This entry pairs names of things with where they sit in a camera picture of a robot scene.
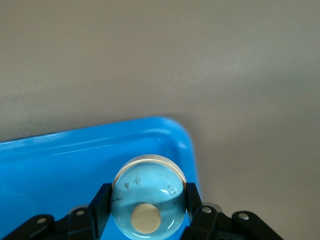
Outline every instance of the screw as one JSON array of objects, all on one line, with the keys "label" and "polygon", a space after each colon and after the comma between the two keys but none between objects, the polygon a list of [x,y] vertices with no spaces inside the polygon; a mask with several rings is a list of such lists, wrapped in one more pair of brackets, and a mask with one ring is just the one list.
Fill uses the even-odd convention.
[{"label": "screw", "polygon": [[43,224],[45,221],[47,221],[47,218],[42,217],[40,219],[38,219],[38,221],[36,221],[37,224]]},{"label": "screw", "polygon": [[85,211],[79,210],[79,211],[76,212],[76,215],[77,215],[77,216],[81,216],[81,215],[83,215],[84,213],[85,213]]},{"label": "screw", "polygon": [[208,206],[204,206],[202,208],[202,212],[206,213],[206,214],[210,214],[212,211],[211,211],[211,208],[208,207]]},{"label": "screw", "polygon": [[242,220],[249,220],[249,216],[247,214],[245,214],[244,212],[239,213],[239,218],[241,218]]}]

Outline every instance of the blue plastic tray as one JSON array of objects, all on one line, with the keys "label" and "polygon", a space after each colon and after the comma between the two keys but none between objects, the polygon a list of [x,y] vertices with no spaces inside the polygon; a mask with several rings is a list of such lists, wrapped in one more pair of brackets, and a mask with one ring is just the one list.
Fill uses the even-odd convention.
[{"label": "blue plastic tray", "polygon": [[[175,121],[147,117],[0,143],[0,239],[38,214],[63,218],[88,204],[120,167],[144,154],[174,161],[198,184],[190,137]],[[169,239],[176,240],[188,225]],[[109,219],[102,240],[127,239]]]}]

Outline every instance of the metallic surface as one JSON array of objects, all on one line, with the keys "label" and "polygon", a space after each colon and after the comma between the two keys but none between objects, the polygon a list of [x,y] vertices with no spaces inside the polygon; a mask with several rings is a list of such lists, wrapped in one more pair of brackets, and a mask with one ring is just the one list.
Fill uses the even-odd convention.
[{"label": "metallic surface", "polygon": [[317,0],[1,1],[0,140],[169,116],[204,201],[318,239],[319,22]]}]

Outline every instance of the light blue dome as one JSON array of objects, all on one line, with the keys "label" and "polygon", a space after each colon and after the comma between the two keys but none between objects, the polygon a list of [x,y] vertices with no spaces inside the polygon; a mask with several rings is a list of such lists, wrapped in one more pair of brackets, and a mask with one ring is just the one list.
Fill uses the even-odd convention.
[{"label": "light blue dome", "polygon": [[186,214],[181,176],[161,161],[132,164],[115,179],[111,214],[118,228],[132,240],[168,238]]}]

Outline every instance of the white rim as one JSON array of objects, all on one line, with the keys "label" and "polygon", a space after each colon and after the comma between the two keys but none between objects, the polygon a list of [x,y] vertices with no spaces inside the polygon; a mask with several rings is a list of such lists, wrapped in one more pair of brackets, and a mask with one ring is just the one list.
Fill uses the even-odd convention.
[{"label": "white rim", "polygon": [[146,155],[137,156],[137,157],[131,159],[130,161],[128,161],[125,165],[123,165],[113,180],[112,188],[115,186],[115,184],[118,181],[118,179],[120,178],[120,176],[126,170],[128,170],[129,168],[131,168],[134,165],[141,164],[141,163],[158,163],[158,164],[162,164],[162,165],[169,167],[178,175],[178,177],[181,179],[181,181],[183,183],[183,186],[185,187],[186,182],[187,182],[186,176],[184,175],[184,173],[182,172],[180,167],[178,167],[177,164],[175,164],[170,159],[168,159],[164,156],[161,156],[161,155],[146,154]]}]

